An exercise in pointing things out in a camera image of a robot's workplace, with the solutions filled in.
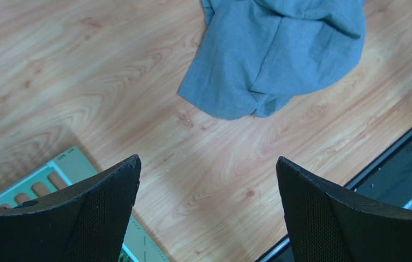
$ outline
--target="gray cloth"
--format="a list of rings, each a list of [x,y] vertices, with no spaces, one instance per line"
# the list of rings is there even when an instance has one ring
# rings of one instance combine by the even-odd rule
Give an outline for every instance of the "gray cloth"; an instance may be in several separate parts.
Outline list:
[[[207,32],[178,94],[227,120],[267,117],[356,66],[365,0],[202,0]]]

